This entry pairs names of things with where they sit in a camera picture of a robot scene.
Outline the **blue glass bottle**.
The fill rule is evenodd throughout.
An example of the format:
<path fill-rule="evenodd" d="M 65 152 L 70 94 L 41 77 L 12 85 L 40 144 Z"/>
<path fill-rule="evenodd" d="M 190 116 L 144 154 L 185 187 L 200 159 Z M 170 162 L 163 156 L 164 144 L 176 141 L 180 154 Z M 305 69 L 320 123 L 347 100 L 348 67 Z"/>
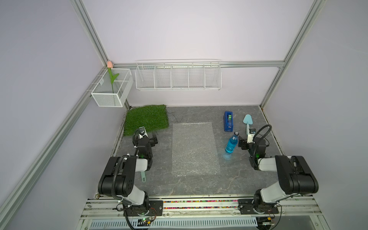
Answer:
<path fill-rule="evenodd" d="M 229 154 L 233 153 L 235 148 L 238 145 L 239 141 L 239 132 L 234 132 L 233 136 L 229 139 L 225 151 Z"/>

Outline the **bubble wrap sheet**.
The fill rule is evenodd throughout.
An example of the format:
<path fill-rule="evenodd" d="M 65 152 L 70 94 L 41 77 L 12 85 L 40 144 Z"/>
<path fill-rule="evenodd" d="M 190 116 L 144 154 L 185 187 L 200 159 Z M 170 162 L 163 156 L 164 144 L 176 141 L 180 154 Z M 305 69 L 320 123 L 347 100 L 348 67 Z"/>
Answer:
<path fill-rule="evenodd" d="M 173 175 L 181 177 L 220 173 L 211 122 L 175 123 L 172 139 Z"/>

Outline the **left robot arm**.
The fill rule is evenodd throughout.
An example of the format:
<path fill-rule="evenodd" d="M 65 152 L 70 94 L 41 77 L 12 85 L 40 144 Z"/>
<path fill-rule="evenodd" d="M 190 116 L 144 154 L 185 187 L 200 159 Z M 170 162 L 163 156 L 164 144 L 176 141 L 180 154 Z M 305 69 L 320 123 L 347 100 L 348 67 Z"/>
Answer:
<path fill-rule="evenodd" d="M 145 174 L 153 163 L 152 147 L 158 141 L 148 136 L 145 127 L 136 129 L 132 136 L 133 154 L 110 157 L 98 183 L 98 194 L 117 201 L 117 211 L 128 216 L 161 216 L 163 202 L 150 200 L 148 193 L 135 186 L 136 173 Z"/>

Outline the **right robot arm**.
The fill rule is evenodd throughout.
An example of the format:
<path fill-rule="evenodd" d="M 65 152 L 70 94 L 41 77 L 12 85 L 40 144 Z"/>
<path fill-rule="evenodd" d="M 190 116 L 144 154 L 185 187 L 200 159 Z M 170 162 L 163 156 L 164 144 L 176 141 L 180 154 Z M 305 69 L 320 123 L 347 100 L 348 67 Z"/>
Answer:
<path fill-rule="evenodd" d="M 315 194 L 319 184 L 306 160 L 302 156 L 277 155 L 266 157 L 269 146 L 266 136 L 272 130 L 265 125 L 259 131 L 246 125 L 247 138 L 239 138 L 238 146 L 250 154 L 249 162 L 253 169 L 263 172 L 276 172 L 278 181 L 259 189 L 252 199 L 238 200 L 238 210 L 244 214 L 278 214 L 278 203 L 293 196 Z"/>

